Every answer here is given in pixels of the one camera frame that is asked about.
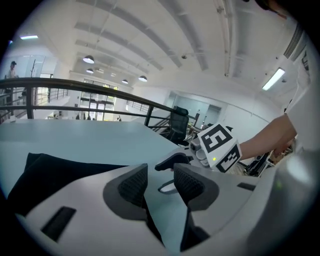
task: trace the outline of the table surface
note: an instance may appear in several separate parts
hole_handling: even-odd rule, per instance
[[[178,146],[137,122],[18,119],[0,125],[0,185],[7,197],[23,173],[28,153],[45,153],[83,163],[148,164],[144,194],[169,254],[180,251],[187,207],[180,195],[158,188],[174,178],[155,171],[157,161]]]

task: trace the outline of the black cloth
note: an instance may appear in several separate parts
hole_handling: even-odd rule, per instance
[[[75,162],[43,153],[29,153],[24,172],[7,201],[14,213],[26,216],[32,208],[69,183],[125,166]]]

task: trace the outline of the metal handrail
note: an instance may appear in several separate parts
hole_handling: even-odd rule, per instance
[[[13,79],[0,80],[0,89],[17,88],[17,87],[24,87],[26,89],[26,105],[0,106],[0,111],[1,110],[26,110],[28,119],[33,119],[33,110],[65,110],[65,111],[84,111],[84,112],[89,111],[89,112],[100,112],[100,113],[111,113],[111,114],[128,115],[128,116],[136,116],[136,117],[145,117],[144,125],[148,126],[150,118],[169,120],[169,118],[165,118],[165,117],[152,116],[152,111],[154,110],[154,108],[165,110],[168,112],[176,112],[174,109],[170,107],[161,105],[159,103],[153,102],[145,98],[141,98],[123,91],[114,90],[111,88],[106,88],[99,85],[88,84],[88,83],[79,82],[79,81],[56,79],[56,78],[37,78],[37,77],[13,78]],[[125,99],[128,101],[140,103],[142,105],[147,105],[148,110],[147,110],[147,114],[144,115],[144,114],[122,112],[122,111],[91,109],[91,108],[73,107],[73,106],[32,105],[33,88],[37,88],[37,87],[74,90],[74,91],[82,91],[86,93],[94,93],[94,94],[107,95],[111,97],[117,97],[120,99]]]

